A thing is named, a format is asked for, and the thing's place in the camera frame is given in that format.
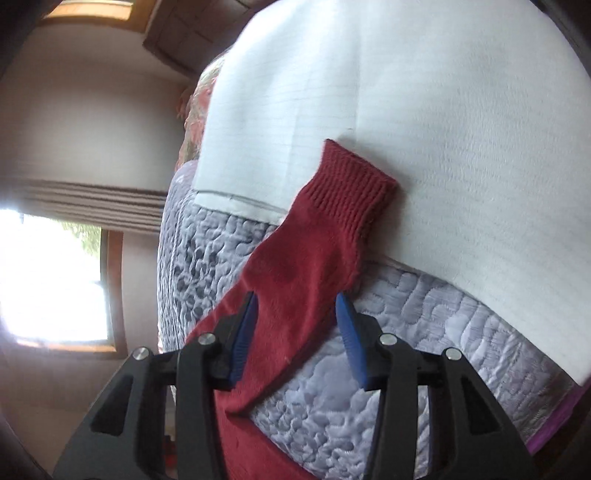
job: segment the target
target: quilted bedspread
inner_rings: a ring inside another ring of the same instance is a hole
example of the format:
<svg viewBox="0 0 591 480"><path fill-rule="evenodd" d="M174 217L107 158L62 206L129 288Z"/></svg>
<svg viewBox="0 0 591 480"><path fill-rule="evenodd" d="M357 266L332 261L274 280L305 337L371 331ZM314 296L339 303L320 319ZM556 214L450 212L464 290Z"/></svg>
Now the quilted bedspread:
<svg viewBox="0 0 591 480"><path fill-rule="evenodd" d="M249 255L274 228L206 210L190 189L196 162L176 173L158 252L163 351L178 349L235 283ZM458 347L497 397L524 440L573 388L552 360L484 304L426 274L367 261L352 293L355 307L385 331L432 353ZM379 393L353 379L335 328L295 376L251 411L255 425L293 461L323 479L361 478ZM427 472L427 391L419 394L416 477Z"/></svg>

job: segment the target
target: tree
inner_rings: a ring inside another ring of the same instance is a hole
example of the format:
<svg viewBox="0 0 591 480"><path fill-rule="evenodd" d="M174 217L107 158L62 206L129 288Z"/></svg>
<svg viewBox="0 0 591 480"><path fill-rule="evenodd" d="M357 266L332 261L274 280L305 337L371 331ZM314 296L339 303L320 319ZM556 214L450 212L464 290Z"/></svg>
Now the tree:
<svg viewBox="0 0 591 480"><path fill-rule="evenodd" d="M82 248L86 253L93 257L100 258L100 227L96 225L86 225L85 223L64 222L58 220L64 230L80 240Z"/></svg>

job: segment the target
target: purple fabric edge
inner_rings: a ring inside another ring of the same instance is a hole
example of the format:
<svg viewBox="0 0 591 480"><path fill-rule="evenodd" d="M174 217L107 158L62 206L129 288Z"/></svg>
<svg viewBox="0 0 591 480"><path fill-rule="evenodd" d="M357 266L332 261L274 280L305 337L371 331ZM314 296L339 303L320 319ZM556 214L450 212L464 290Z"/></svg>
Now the purple fabric edge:
<svg viewBox="0 0 591 480"><path fill-rule="evenodd" d="M560 427L566 423L573 413L573 408L589 387L591 387L591 379L587 380L587 383L582 387L575 385L562 399L548 420L545 421L542 428L528 440L527 449L532 455L537 453L554 436Z"/></svg>

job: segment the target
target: metal screw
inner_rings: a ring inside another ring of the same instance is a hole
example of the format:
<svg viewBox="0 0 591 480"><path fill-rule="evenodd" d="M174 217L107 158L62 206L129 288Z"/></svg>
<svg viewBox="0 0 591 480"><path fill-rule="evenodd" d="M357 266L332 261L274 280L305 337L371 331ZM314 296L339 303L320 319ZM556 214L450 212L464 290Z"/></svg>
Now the metal screw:
<svg viewBox="0 0 591 480"><path fill-rule="evenodd" d="M199 335L197 341L201 345L211 345L216 341L216 336L210 332L202 333L201 335Z"/></svg>
<svg viewBox="0 0 591 480"><path fill-rule="evenodd" d="M393 335L392 333L383 333L379 336L379 342L382 345L391 346L396 345L398 339L396 338L396 335Z"/></svg>
<svg viewBox="0 0 591 480"><path fill-rule="evenodd" d="M445 356L448 357L450 360L459 360L462 358L462 352L459 351L457 348L448 348L445 350Z"/></svg>
<svg viewBox="0 0 591 480"><path fill-rule="evenodd" d="M131 355L133 355L133 357L136 360L143 360L144 358L146 358L148 355L150 354L150 350L148 350L146 347L141 346L139 348L136 348L134 350L134 353L132 353Z"/></svg>

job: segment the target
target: window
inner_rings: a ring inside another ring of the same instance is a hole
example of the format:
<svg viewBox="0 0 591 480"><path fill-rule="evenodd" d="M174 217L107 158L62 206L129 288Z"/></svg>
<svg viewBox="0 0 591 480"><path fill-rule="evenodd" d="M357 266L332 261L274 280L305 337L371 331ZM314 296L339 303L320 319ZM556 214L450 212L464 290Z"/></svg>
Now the window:
<svg viewBox="0 0 591 480"><path fill-rule="evenodd" d="M0 210L0 322L9 343L126 356L123 234Z"/></svg>
<svg viewBox="0 0 591 480"><path fill-rule="evenodd" d="M90 22L143 33L156 0L64 0L43 20Z"/></svg>

